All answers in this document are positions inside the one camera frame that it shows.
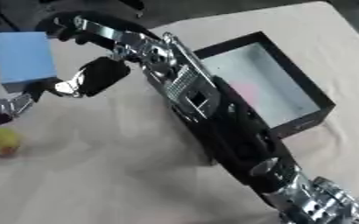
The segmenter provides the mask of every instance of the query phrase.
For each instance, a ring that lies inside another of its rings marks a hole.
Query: white tablecloth
[[[310,178],[359,199],[359,34],[326,3],[206,17],[159,27],[192,49],[265,32],[337,104],[319,127],[285,143]],[[70,77],[104,53],[52,42]],[[25,137],[0,159],[0,224],[273,223],[276,214],[220,166],[199,166],[198,144],[137,68],[104,94],[45,94],[8,126]]]

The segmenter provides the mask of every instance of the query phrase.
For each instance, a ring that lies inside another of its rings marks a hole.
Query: tennis ball
[[[0,128],[0,158],[14,156],[21,144],[21,137],[12,129]]]

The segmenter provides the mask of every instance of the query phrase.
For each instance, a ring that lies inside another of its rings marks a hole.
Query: robotic arm
[[[283,223],[359,223],[355,200],[325,178],[307,178],[256,111],[171,33],[159,38],[137,24],[94,12],[60,13],[38,29],[111,52],[109,58],[84,66],[71,80],[46,83],[44,90],[74,98],[93,96],[130,72],[125,60],[138,63],[206,154],[274,207]],[[39,96],[27,91],[20,101],[37,101]],[[0,115],[16,117],[15,111],[28,107],[17,110],[15,105],[0,103]]]

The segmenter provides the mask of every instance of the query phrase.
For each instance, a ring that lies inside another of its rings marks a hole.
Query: table
[[[337,104],[316,128],[285,140],[310,178],[359,199],[359,34],[326,3],[205,17],[161,26],[189,47],[263,31]],[[53,40],[62,78],[104,53]],[[93,99],[45,94],[14,123],[20,155],[0,159],[0,224],[274,223],[276,213],[199,145],[139,69]]]

